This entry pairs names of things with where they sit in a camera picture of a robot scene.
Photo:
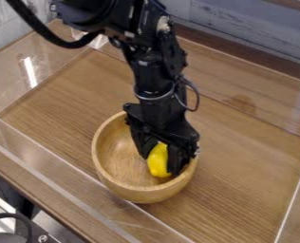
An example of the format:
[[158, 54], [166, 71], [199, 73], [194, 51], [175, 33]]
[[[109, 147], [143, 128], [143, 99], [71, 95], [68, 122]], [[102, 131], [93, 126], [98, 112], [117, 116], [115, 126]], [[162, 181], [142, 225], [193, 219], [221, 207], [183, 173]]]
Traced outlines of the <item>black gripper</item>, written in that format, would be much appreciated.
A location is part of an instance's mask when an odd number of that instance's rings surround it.
[[127, 124], [138, 154], [147, 159], [159, 141], [167, 145], [167, 172], [179, 176], [197, 157], [199, 134], [190, 125], [186, 91], [167, 91], [159, 96], [135, 93], [138, 103], [126, 103]]

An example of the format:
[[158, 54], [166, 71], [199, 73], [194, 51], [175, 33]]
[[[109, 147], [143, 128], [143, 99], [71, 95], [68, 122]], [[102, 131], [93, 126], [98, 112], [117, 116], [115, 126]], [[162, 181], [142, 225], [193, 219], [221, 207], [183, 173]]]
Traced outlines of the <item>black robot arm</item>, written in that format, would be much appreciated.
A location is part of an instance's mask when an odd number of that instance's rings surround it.
[[199, 134], [187, 122], [183, 75], [187, 53], [159, 0], [51, 0], [63, 22], [79, 31], [106, 35], [133, 70], [137, 103], [123, 105], [126, 123], [142, 157], [166, 144], [166, 172], [179, 175], [197, 156]]

